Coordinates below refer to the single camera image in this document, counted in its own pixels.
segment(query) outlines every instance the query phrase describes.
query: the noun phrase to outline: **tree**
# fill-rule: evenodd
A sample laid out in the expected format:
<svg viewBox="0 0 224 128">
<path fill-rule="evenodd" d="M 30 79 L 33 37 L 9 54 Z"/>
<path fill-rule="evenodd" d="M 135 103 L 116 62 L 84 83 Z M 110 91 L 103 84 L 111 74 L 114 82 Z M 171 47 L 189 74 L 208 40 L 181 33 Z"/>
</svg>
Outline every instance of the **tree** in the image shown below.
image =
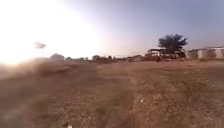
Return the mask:
<svg viewBox="0 0 224 128">
<path fill-rule="evenodd" d="M 53 54 L 53 55 L 50 57 L 50 59 L 52 59 L 52 60 L 64 60 L 65 57 L 62 56 L 62 55 L 60 55 L 60 54 L 55 53 L 55 54 Z"/>
<path fill-rule="evenodd" d="M 181 51 L 183 46 L 187 45 L 187 38 L 183 38 L 183 35 L 171 34 L 166 35 L 163 38 L 159 38 L 159 47 L 165 48 L 166 53 L 174 54 L 176 51 Z"/>
</svg>

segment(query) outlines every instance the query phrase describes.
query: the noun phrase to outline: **dry grass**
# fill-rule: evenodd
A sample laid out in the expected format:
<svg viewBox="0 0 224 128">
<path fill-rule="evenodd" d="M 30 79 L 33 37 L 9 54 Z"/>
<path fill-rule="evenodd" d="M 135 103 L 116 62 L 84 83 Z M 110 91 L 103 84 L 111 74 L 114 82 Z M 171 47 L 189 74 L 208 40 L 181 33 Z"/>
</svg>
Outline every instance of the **dry grass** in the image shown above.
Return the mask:
<svg viewBox="0 0 224 128">
<path fill-rule="evenodd" d="M 66 124 L 74 128 L 224 127 L 222 62 L 92 63 L 78 67 L 48 64 L 38 69 L 48 75 L 0 81 L 5 85 L 0 90 L 7 92 L 1 93 L 0 98 L 11 100 L 5 103 L 7 109 L 0 105 L 5 110 L 0 111 L 2 115 L 15 107 L 21 112 L 11 119 L 16 121 L 14 125 L 33 128 L 60 128 Z M 70 67 L 66 72 L 50 70 L 65 65 Z M 21 124 L 16 116 L 22 119 Z"/>
</svg>

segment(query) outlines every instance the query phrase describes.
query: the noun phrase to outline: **dirt ground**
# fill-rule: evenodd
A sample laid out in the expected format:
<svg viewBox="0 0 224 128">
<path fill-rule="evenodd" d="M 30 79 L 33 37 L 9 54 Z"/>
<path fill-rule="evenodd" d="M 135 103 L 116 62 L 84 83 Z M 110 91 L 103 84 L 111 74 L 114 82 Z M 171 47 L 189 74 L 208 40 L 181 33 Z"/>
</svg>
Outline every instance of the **dirt ground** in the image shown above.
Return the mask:
<svg viewBox="0 0 224 128">
<path fill-rule="evenodd" d="M 223 62 L 87 64 L 0 80 L 4 128 L 223 128 Z"/>
</svg>

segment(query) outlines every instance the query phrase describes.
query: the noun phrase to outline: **sky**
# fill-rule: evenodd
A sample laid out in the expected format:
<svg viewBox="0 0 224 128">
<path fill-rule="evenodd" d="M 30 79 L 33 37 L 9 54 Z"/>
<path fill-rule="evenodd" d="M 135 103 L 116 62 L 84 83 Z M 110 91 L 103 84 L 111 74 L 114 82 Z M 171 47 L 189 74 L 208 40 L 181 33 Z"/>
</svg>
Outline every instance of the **sky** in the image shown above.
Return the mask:
<svg viewBox="0 0 224 128">
<path fill-rule="evenodd" d="M 186 49 L 223 46 L 223 0 L 0 0 L 0 62 L 144 54 L 166 34 Z"/>
</svg>

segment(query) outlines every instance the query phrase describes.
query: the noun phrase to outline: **sun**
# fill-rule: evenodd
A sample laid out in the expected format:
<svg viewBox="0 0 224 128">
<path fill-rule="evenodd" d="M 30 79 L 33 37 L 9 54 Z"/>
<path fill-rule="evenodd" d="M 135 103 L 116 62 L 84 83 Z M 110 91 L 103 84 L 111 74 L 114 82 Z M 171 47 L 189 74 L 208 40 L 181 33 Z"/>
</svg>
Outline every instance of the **sun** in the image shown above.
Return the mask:
<svg viewBox="0 0 224 128">
<path fill-rule="evenodd" d="M 100 46 L 100 36 L 91 23 L 53 0 L 21 0 L 13 6 L 0 1 L 0 17 L 0 63 L 17 64 L 41 57 L 35 42 L 47 45 L 46 57 L 54 53 L 92 56 Z"/>
</svg>

